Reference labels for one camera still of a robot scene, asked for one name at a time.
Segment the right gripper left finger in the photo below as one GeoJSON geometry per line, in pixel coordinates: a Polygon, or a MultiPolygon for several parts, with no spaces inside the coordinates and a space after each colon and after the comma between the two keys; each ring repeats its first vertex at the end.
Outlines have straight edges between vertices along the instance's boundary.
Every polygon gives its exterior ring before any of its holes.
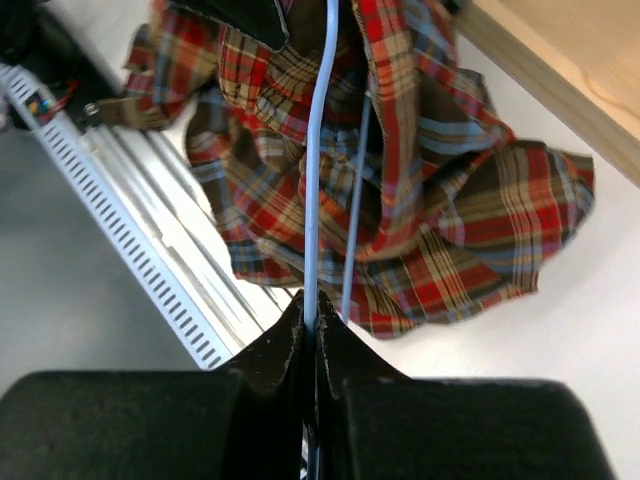
{"type": "Polygon", "coordinates": [[[5,479],[296,479],[302,304],[210,371],[49,371],[1,400],[5,479]]]}

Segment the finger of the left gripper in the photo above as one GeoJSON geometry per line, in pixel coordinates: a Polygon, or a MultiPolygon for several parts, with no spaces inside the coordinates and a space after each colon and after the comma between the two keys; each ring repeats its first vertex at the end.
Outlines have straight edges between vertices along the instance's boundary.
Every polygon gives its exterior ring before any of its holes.
{"type": "Polygon", "coordinates": [[[280,1],[176,0],[169,4],[237,30],[270,51],[283,50],[290,38],[280,1]]]}

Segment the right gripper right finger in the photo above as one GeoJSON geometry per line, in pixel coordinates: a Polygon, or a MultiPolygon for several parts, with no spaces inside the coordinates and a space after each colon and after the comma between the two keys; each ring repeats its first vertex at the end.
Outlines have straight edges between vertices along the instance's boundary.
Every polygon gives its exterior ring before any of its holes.
{"type": "Polygon", "coordinates": [[[318,297],[324,479],[610,479],[583,404],[539,379],[412,379],[318,297]]]}

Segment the blue wire hanger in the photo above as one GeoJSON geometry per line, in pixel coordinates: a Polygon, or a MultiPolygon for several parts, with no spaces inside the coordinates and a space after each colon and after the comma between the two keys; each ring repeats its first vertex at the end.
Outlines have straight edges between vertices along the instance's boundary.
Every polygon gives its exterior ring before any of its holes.
{"type": "Polygon", "coordinates": [[[364,97],[358,153],[356,155],[352,212],[349,220],[347,251],[345,254],[341,307],[335,309],[318,287],[319,252],[319,181],[321,127],[337,50],[340,3],[326,3],[326,33],[324,50],[313,91],[306,152],[305,247],[304,247],[304,308],[305,346],[304,364],[312,369],[305,398],[311,402],[306,414],[308,435],[309,479],[337,479],[342,464],[345,442],[339,438],[342,421],[339,419],[336,396],[341,381],[330,372],[331,353],[338,347],[332,340],[346,337],[351,307],[355,247],[366,156],[371,98],[364,97]]]}

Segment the red brown plaid shirt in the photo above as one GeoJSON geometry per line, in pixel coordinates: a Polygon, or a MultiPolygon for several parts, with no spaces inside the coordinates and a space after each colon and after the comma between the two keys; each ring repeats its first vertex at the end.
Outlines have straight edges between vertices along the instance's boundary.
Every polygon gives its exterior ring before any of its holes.
{"type": "MultiPolygon", "coordinates": [[[[286,1],[288,45],[154,1],[127,63],[123,120],[185,132],[236,277],[302,281],[306,130],[326,5],[286,1]]],[[[462,68],[439,1],[343,1],[320,135],[318,283],[342,293],[359,221],[350,319],[376,337],[532,293],[594,204],[586,156],[518,139],[462,68]]]]}

